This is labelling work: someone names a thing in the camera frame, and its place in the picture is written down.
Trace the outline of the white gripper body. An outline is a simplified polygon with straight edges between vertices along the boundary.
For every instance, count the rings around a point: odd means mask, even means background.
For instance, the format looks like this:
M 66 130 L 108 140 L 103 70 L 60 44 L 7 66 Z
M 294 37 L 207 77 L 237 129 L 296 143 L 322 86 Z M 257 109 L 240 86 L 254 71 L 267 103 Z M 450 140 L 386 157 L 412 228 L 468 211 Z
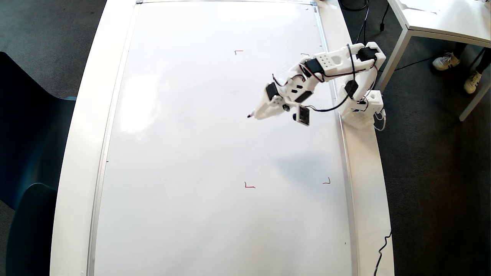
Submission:
M 302 98 L 309 97 L 306 93 L 313 93 L 316 86 L 314 77 L 304 75 L 293 75 L 288 77 L 284 83 L 272 75 L 272 82 L 265 88 L 265 96 L 268 107 L 289 112 L 292 108 L 305 101 Z

